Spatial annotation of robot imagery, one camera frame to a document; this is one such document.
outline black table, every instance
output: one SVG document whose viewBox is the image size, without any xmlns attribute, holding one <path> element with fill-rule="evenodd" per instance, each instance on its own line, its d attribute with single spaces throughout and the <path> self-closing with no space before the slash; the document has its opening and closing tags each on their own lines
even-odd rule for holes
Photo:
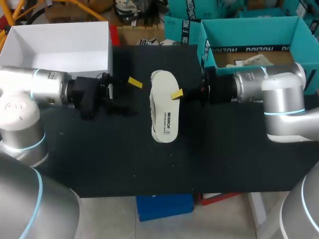
<svg viewBox="0 0 319 239">
<path fill-rule="evenodd" d="M 181 103 L 176 141 L 156 142 L 151 136 L 151 73 L 168 70 L 181 88 L 198 86 L 196 48 L 113 51 L 114 75 L 130 75 L 144 84 L 142 90 L 115 91 L 118 104 L 140 110 L 138 116 L 109 117 L 102 111 L 94 121 L 83 121 L 74 109 L 42 112 L 50 158 L 38 169 L 80 197 L 289 191 L 317 163 L 317 142 L 268 140 L 259 103 Z M 307 106 L 319 105 L 317 98 L 306 100 Z"/>
</svg>

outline yellow tape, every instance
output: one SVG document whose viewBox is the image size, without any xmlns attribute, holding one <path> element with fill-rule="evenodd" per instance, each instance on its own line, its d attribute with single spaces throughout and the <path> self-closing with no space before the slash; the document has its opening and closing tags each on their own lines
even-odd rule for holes
<svg viewBox="0 0 319 239">
<path fill-rule="evenodd" d="M 133 86 L 136 86 L 138 88 L 142 88 L 143 87 L 143 83 L 135 80 L 134 78 L 130 77 L 129 78 L 129 81 L 128 81 L 130 84 L 132 84 Z"/>
<path fill-rule="evenodd" d="M 171 95 L 171 98 L 172 98 L 172 100 L 175 100 L 175 99 L 182 97 L 182 96 L 183 96 L 183 89 L 179 89 L 178 91 L 174 92 Z"/>
</svg>

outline teal cardboard box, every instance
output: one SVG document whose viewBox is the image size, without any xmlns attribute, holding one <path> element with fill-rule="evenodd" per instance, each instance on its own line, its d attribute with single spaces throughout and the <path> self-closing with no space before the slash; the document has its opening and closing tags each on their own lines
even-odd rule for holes
<svg viewBox="0 0 319 239">
<path fill-rule="evenodd" d="M 168 0 L 171 16 L 198 21 L 229 17 L 240 7 L 244 0 Z"/>
<path fill-rule="evenodd" d="M 244 0 L 218 0 L 218 18 L 234 17 L 245 6 Z"/>
<path fill-rule="evenodd" d="M 319 6 L 316 0 L 285 0 L 283 12 L 287 16 L 300 16 L 315 37 L 319 36 Z"/>
<path fill-rule="evenodd" d="M 173 17 L 200 21 L 219 17 L 217 4 L 220 0 L 168 0 Z"/>
<path fill-rule="evenodd" d="M 247 10 L 246 7 L 238 12 L 238 17 L 275 17 L 275 16 L 286 16 L 281 8 L 265 8 L 258 10 Z"/>
<path fill-rule="evenodd" d="M 170 12 L 165 16 L 165 39 L 181 44 L 197 45 L 200 23 L 172 17 Z"/>
<path fill-rule="evenodd" d="M 202 69 L 215 66 L 218 75 L 233 74 L 256 66 L 218 67 L 219 53 L 290 51 L 292 61 L 300 63 L 307 76 L 305 94 L 319 87 L 319 44 L 303 19 L 263 17 L 203 20 L 200 26 L 197 56 Z"/>
</svg>

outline white box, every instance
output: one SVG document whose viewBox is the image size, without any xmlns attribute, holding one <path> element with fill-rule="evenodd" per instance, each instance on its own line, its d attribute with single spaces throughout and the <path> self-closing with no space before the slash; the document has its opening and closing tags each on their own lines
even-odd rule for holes
<svg viewBox="0 0 319 239">
<path fill-rule="evenodd" d="M 13 26 L 0 54 L 0 66 L 64 71 L 73 77 L 112 74 L 108 22 Z"/>
</svg>

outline tiled floor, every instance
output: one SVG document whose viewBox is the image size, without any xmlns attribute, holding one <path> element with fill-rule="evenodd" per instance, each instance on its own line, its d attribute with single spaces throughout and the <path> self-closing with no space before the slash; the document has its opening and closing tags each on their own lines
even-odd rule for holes
<svg viewBox="0 0 319 239">
<path fill-rule="evenodd" d="M 82 199 L 89 215 L 86 239 L 255 239 L 246 195 L 208 206 L 196 205 L 190 214 L 140 222 L 135 197 Z"/>
</svg>

